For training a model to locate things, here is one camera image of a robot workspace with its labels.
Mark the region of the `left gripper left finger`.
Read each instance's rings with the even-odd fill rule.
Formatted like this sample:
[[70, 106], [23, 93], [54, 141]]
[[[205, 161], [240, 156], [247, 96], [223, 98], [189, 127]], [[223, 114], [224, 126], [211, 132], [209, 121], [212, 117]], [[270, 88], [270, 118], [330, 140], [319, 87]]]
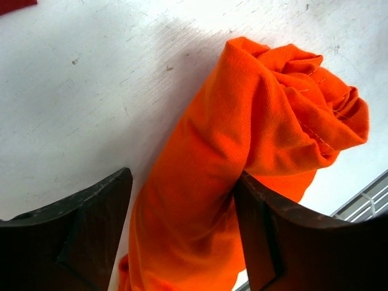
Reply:
[[123, 168], [1, 221], [1, 290], [107, 290], [132, 184]]

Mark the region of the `orange t shirt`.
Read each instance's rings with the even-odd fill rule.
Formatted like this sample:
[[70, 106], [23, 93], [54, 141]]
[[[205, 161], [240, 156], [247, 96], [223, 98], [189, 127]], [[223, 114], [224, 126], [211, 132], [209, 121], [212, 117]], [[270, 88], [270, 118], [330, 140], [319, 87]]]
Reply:
[[299, 202], [318, 169], [367, 141], [367, 103], [322, 61], [292, 44], [226, 42], [136, 197], [119, 290], [233, 289], [241, 174]]

